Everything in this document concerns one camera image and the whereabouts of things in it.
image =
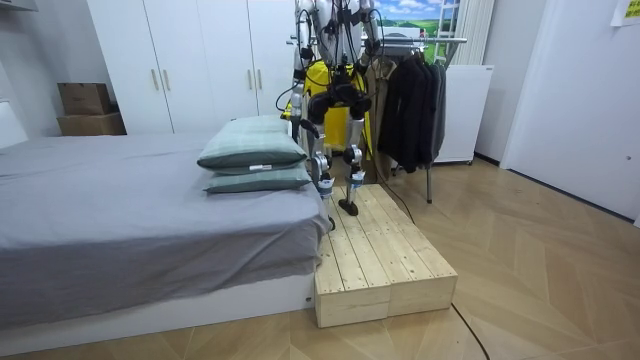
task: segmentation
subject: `wooden plank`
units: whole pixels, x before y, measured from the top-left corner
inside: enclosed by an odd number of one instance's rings
[[[390,285],[318,295],[318,327],[384,319],[389,312],[390,297]]]
[[[407,242],[407,239],[405,239],[396,224],[389,218],[389,215],[387,215],[382,206],[369,192],[369,186],[362,186],[358,189],[358,197],[362,199],[362,202],[364,202],[365,206],[369,209],[373,219],[378,223],[378,226],[380,226],[382,233],[387,237],[389,244],[391,244],[391,247],[395,250],[411,278],[413,280],[433,278],[433,274],[429,268],[424,264],[420,256],[418,256],[411,244]]]
[[[395,201],[380,185],[370,185],[369,191],[382,205],[389,218],[398,226],[409,244],[416,250],[422,261],[427,265],[435,277],[456,276],[457,273],[451,265],[440,255],[433,245],[427,240],[405,213],[398,208]]]
[[[327,236],[320,241],[320,257],[322,263],[316,268],[316,292],[329,294],[344,291],[331,241]]]
[[[338,193],[346,197],[344,189],[338,188]],[[389,244],[386,236],[382,234],[382,230],[373,219],[373,216],[369,212],[367,206],[362,202],[360,198],[356,196],[356,205],[358,205],[359,214],[355,218],[360,223],[360,226],[364,230],[371,247],[375,251],[378,261],[382,265],[389,281],[394,283],[411,281],[411,276],[407,269],[400,261],[400,258],[396,254],[395,250]],[[345,216],[349,216],[344,210],[339,209],[339,213]]]
[[[338,210],[338,217],[340,218],[347,237],[351,242],[351,246],[353,247],[353,251],[356,254],[358,262],[360,263],[360,268],[364,273],[364,278],[367,281],[367,284],[369,287],[389,285],[389,278],[384,272],[380,261],[378,261],[378,258],[373,251],[367,236],[362,230],[362,226],[360,226],[358,219],[353,216],[349,216],[349,214],[345,213],[338,207],[338,197],[340,197],[342,192],[335,188],[334,194],[336,198],[332,196],[331,199],[334,201],[334,206],[336,206],[336,209]]]
[[[367,280],[333,201],[329,201],[329,215],[336,223],[336,228],[329,233],[329,239],[345,291],[368,288]]]
[[[448,276],[394,284],[388,316],[448,308],[457,280],[457,276]]]

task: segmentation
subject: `cardboard box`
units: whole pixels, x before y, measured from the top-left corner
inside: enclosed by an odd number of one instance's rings
[[[127,135],[120,113],[67,115],[58,118],[62,136]]]
[[[104,115],[111,112],[105,84],[59,83],[58,91],[67,115]]]

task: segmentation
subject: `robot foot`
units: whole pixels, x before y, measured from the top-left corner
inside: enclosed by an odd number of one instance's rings
[[[348,203],[347,199],[338,200],[338,205],[351,216],[358,216],[358,206],[356,203]]]

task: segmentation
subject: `pillow tag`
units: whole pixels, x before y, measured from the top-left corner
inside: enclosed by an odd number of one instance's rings
[[[271,170],[271,165],[251,165],[249,166],[249,171],[256,170]]]

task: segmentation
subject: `yellow component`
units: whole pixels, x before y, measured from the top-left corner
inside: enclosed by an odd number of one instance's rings
[[[351,75],[353,66],[348,66],[347,71],[349,75]],[[311,65],[311,67],[307,71],[307,78],[308,79],[306,79],[304,82],[304,92],[305,94],[309,94],[309,97],[317,93],[327,91],[326,86],[322,85],[329,83],[329,71],[327,70],[327,66],[322,61],[316,62],[315,64]],[[360,89],[365,90],[364,81],[359,74],[353,80],[353,84]],[[288,119],[290,114],[291,103],[287,104],[285,111],[282,113],[282,117]],[[344,150],[348,115],[349,108],[331,108],[329,109],[329,111],[327,111],[327,114],[324,118],[324,132],[326,136],[324,139],[325,147],[339,151]],[[369,112],[367,112],[364,116],[364,135],[367,139],[367,146],[369,146],[369,149],[371,149]]]

